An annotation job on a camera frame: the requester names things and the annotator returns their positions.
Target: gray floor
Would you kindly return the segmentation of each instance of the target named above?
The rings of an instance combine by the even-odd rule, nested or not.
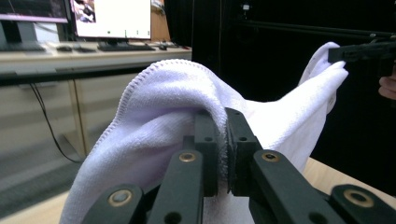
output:
[[[105,127],[90,131],[90,139],[95,141]],[[57,141],[67,157],[81,161],[62,135]],[[0,155],[0,218],[69,190],[80,165],[65,158],[51,138]]]

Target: keyboard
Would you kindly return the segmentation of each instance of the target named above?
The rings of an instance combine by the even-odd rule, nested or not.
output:
[[[129,44],[118,44],[118,45],[99,45],[98,49],[101,51],[138,51],[138,50],[155,50],[149,45],[129,45]]]
[[[0,45],[0,52],[15,52],[15,51],[46,51],[37,43],[12,43]]]

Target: cable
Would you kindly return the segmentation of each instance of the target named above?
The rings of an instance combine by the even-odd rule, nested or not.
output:
[[[37,101],[40,103],[41,110],[43,111],[44,118],[46,119],[46,122],[47,122],[47,124],[48,124],[48,126],[49,126],[49,131],[50,131],[50,133],[51,133],[52,139],[53,139],[53,141],[54,141],[56,147],[58,148],[58,150],[59,150],[59,151],[61,152],[61,154],[62,154],[65,158],[67,158],[68,160],[70,160],[70,161],[72,161],[72,162],[74,162],[74,163],[82,163],[82,161],[75,161],[75,160],[69,158],[68,156],[66,156],[66,154],[64,154],[64,152],[63,152],[62,149],[61,149],[61,146],[60,146],[59,143],[58,143],[58,140],[56,140],[56,138],[55,138],[55,134],[54,134],[54,132],[53,132],[53,130],[52,130],[52,126],[50,125],[50,120],[49,120],[49,118],[48,118],[48,116],[47,116],[47,109],[46,109],[46,106],[45,106],[45,104],[44,104],[43,98],[41,97],[40,91],[39,91],[38,88],[37,88],[37,85],[36,85],[35,83],[33,83],[33,84],[30,83],[29,85],[30,85],[30,87],[32,88],[32,91],[35,93],[35,98],[36,98]]]

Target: towel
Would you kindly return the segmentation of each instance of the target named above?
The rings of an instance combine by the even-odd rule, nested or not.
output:
[[[244,99],[209,69],[185,60],[152,64],[134,78],[120,98],[115,118],[81,165],[60,223],[80,223],[105,190],[119,184],[142,189],[161,179],[184,135],[193,135],[193,116],[207,110],[219,129],[219,171],[226,175],[224,108],[244,113],[264,148],[278,150],[300,170],[324,125],[333,95],[347,77],[344,63],[327,63],[329,42],[306,67],[299,86],[276,102]],[[227,194],[205,198],[204,223],[254,223],[248,198]]]

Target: human hand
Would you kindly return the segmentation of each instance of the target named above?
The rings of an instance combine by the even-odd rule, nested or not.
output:
[[[393,66],[393,73],[390,77],[379,79],[379,94],[389,99],[396,100],[396,66]]]

